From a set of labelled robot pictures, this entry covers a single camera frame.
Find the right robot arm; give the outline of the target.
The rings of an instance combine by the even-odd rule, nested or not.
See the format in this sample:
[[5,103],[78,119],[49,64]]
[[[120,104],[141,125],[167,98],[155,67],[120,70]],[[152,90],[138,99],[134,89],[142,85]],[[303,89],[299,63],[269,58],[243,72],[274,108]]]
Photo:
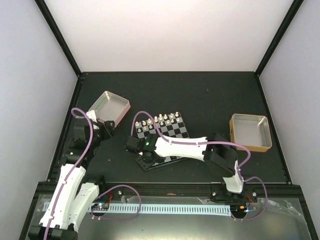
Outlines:
[[166,157],[201,161],[211,172],[221,175],[230,200],[238,202],[246,195],[236,144],[223,141],[217,134],[200,138],[176,138],[159,134],[149,134],[146,138],[129,136],[125,150],[138,155],[136,161],[144,170]]

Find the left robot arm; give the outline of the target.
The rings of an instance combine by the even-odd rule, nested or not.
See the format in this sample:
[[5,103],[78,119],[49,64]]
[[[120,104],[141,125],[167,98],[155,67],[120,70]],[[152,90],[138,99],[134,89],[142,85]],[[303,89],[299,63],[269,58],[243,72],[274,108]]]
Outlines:
[[86,120],[75,124],[74,136],[60,160],[50,204],[38,225],[30,226],[27,234],[30,240],[76,240],[90,204],[107,195],[104,176],[87,175],[86,171],[101,142],[114,136],[115,123],[93,122],[92,125]]

